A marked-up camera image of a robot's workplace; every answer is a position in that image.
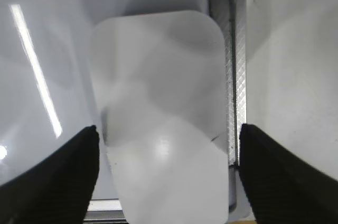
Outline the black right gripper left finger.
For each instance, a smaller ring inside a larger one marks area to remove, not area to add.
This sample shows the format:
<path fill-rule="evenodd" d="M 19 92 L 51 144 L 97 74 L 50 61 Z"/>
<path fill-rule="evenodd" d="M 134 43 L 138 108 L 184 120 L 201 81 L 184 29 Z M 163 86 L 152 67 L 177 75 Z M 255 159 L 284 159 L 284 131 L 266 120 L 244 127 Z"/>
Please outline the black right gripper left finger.
<path fill-rule="evenodd" d="M 99 134 L 85 127 L 1 186 L 1 223 L 83 223 L 99 174 Z"/>

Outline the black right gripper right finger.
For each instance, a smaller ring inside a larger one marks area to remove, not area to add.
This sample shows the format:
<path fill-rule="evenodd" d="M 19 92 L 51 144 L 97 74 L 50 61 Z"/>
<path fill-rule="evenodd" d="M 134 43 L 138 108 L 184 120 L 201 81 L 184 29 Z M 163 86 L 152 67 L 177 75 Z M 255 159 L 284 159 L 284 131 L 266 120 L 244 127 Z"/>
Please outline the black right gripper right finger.
<path fill-rule="evenodd" d="M 239 175 L 257 223 L 337 223 L 337 181 L 243 124 Z"/>

